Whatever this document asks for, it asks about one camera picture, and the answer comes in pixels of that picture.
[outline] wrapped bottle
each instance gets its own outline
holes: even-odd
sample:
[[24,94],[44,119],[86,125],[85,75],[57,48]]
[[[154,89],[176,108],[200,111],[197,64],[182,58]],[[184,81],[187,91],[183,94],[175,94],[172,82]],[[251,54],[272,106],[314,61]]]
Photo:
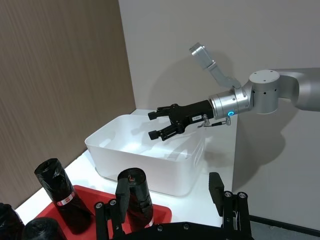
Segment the wrapped bottle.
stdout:
[[73,234],[81,234],[92,223],[92,214],[79,198],[65,169],[57,158],[41,163],[34,171],[66,225]]
[[0,240],[21,240],[24,226],[11,205],[0,202]]
[[55,219],[39,217],[25,225],[22,240],[67,240],[67,238]]
[[145,172],[137,167],[128,168],[118,175],[119,179],[128,179],[130,200],[127,217],[132,232],[153,225],[154,209],[150,198]]

